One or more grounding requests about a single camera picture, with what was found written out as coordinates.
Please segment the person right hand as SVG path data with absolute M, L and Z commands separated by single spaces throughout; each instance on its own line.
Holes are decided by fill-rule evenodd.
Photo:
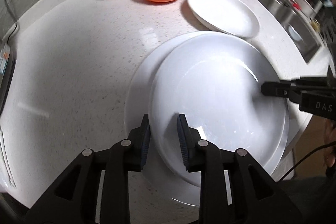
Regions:
M 330 144 L 335 141 L 335 125 L 334 122 L 326 119 L 325 120 L 325 132 L 323 134 L 323 140 L 325 144 Z M 324 149 L 323 156 L 327 167 L 332 167 L 335 163 L 335 153 L 333 152 L 334 146 L 330 146 Z

